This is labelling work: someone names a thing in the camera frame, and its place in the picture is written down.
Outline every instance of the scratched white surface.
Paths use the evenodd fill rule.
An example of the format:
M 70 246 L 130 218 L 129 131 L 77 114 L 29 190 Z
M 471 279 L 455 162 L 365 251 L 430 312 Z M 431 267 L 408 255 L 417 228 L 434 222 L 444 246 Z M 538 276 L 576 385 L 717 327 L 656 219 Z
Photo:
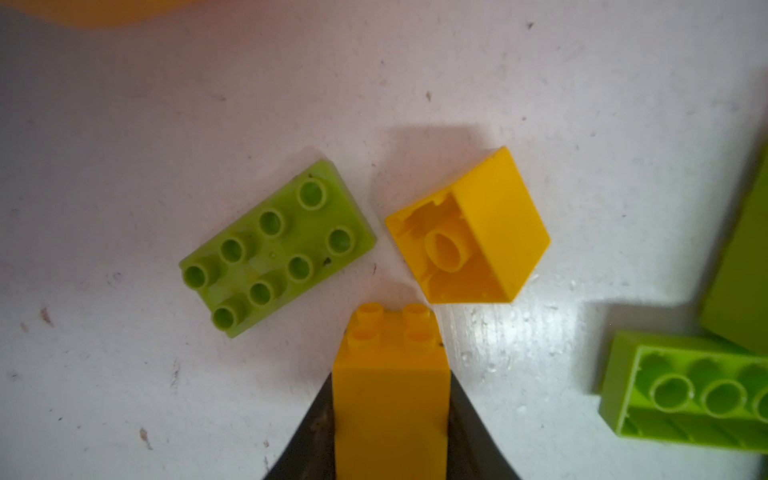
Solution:
M 695 332 L 767 104 L 764 0 L 215 0 L 96 32 L 2 10 L 0 477 L 259 478 L 354 308 L 421 297 L 384 216 L 506 144 L 552 245 L 512 305 L 436 311 L 507 459 L 756 478 L 616 438 L 592 391 L 613 329 Z M 177 262 L 320 155 L 379 242 L 228 340 Z

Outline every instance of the yellow lego brick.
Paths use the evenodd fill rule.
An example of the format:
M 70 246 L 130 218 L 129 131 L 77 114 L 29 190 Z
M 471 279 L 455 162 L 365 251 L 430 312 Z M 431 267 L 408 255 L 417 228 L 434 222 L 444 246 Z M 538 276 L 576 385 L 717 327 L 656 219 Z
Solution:
M 339 480 L 445 480 L 451 369 L 430 309 L 361 305 L 332 379 Z
M 549 245 L 506 147 L 385 222 L 430 303 L 511 302 Z

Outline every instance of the toy building block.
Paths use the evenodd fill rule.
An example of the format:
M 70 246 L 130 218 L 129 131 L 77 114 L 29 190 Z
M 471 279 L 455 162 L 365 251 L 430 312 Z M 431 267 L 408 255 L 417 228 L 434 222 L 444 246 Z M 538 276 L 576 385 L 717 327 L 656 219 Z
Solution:
M 768 355 L 768 148 L 704 297 L 701 326 Z
M 623 437 L 768 453 L 768 357 L 722 339 L 619 332 L 600 415 Z
M 430 309 L 362 305 L 331 378 L 339 480 L 445 480 L 451 370 Z
M 511 302 L 549 245 L 506 147 L 386 226 L 430 303 Z
M 316 162 L 183 259 L 184 283 L 230 338 L 373 248 L 328 160 Z

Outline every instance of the yellow tall brick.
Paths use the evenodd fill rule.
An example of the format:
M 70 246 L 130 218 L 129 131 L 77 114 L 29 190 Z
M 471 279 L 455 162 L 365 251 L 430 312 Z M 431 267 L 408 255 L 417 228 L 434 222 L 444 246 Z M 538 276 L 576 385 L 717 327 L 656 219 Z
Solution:
M 445 480 L 450 390 L 430 309 L 361 305 L 333 363 L 336 477 Z

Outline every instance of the upside-down green brick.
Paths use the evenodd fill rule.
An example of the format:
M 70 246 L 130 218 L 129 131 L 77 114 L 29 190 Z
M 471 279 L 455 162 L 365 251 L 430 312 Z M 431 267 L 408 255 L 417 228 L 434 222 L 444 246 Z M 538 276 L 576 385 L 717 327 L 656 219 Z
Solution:
M 328 160 L 306 169 L 179 263 L 230 338 L 373 248 L 376 236 Z
M 768 453 L 768 357 L 722 339 L 618 332 L 600 415 L 623 437 Z
M 768 355 L 768 147 L 704 297 L 699 322 L 731 342 Z

